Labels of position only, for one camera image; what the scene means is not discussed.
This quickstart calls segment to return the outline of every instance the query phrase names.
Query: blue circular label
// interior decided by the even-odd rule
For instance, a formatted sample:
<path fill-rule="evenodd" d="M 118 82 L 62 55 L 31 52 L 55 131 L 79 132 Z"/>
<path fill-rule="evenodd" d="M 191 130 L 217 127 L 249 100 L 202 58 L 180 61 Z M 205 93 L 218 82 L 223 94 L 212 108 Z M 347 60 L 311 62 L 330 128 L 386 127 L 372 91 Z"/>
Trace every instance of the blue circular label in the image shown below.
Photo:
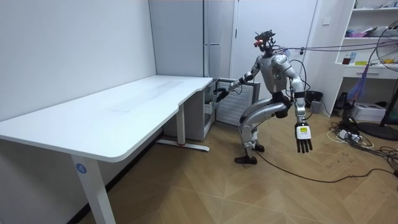
<path fill-rule="evenodd" d="M 87 173 L 87 169 L 85 166 L 83 166 L 82 164 L 76 164 L 76 169 L 81 172 L 82 174 Z"/>

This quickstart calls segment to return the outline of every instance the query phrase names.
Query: desk leg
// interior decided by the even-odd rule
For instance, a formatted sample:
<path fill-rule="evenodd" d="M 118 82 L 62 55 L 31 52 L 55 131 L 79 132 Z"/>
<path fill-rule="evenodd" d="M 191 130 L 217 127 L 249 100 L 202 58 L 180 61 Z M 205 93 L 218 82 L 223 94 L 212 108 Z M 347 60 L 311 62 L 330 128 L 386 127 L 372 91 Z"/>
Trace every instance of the desk leg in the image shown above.
<path fill-rule="evenodd" d="M 116 224 L 100 168 L 94 159 L 72 155 L 80 182 L 97 224 Z"/>
<path fill-rule="evenodd" d="M 177 119 L 177 142 L 160 139 L 157 141 L 159 144 L 168 144 L 171 146 L 188 147 L 190 149 L 198 149 L 208 152 L 210 150 L 207 146 L 199 146 L 195 144 L 185 143 L 185 118 L 184 118 L 184 104 L 178 107 L 178 112 L 176 114 Z"/>

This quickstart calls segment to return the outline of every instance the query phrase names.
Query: humanoid robot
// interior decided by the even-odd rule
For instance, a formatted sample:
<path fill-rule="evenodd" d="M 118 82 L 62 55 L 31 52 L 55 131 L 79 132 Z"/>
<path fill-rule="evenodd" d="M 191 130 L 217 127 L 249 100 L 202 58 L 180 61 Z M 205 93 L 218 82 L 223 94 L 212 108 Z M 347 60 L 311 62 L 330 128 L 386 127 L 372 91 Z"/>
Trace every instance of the humanoid robot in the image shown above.
<path fill-rule="evenodd" d="M 294 92 L 295 115 L 297 124 L 295 125 L 295 137 L 298 152 L 309 152 L 312 150 L 311 130 L 305 119 L 305 85 L 300 75 L 292 68 L 283 50 L 274 50 L 275 41 L 273 40 L 272 30 L 263 32 L 255 37 L 255 47 L 259 47 L 263 55 L 257 57 L 250 72 L 244 74 L 239 80 L 232 82 L 228 88 L 218 88 L 215 94 L 220 92 L 216 102 L 228 96 L 235 88 L 251 81 L 258 74 L 262 77 L 268 91 L 272 94 L 271 99 L 263 99 L 251 105 L 240 118 L 239 133 L 245 156 L 235 158 L 239 164 L 257 164 L 256 157 L 252 151 L 264 152 L 264 146 L 260 145 L 257 139 L 257 125 L 273 116 L 285 118 L 292 103 L 289 98 L 284 96 L 282 91 L 286 89 L 287 78 L 291 81 Z"/>

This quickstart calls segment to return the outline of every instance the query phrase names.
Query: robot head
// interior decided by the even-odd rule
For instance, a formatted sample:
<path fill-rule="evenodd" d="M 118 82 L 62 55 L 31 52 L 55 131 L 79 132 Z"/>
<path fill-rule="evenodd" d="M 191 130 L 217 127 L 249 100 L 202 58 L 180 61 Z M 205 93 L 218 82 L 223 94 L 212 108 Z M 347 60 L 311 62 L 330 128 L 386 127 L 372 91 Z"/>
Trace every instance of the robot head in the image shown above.
<path fill-rule="evenodd" d="M 254 43 L 254 47 L 259 47 L 261 52 L 265 52 L 266 50 L 272 50 L 272 46 L 276 43 L 272 38 L 275 34 L 270 31 L 262 32 L 261 34 L 256 33 L 257 36 L 255 37 L 256 43 Z"/>

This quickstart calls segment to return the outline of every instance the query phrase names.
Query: black glove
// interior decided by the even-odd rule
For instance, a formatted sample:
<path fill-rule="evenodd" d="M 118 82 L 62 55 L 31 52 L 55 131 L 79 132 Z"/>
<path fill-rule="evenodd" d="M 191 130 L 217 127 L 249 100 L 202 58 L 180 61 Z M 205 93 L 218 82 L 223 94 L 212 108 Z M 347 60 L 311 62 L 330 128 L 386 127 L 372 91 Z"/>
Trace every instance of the black glove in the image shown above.
<path fill-rule="evenodd" d="M 306 153 L 312 151 L 310 126 L 307 123 L 297 123 L 294 129 L 297 142 L 297 152 Z"/>
<path fill-rule="evenodd" d="M 220 102 L 222 99 L 226 98 L 228 96 L 229 92 L 226 91 L 226 88 L 217 88 L 215 91 L 213 91 L 214 94 L 217 94 L 218 92 L 221 92 L 216 100 L 216 103 Z"/>

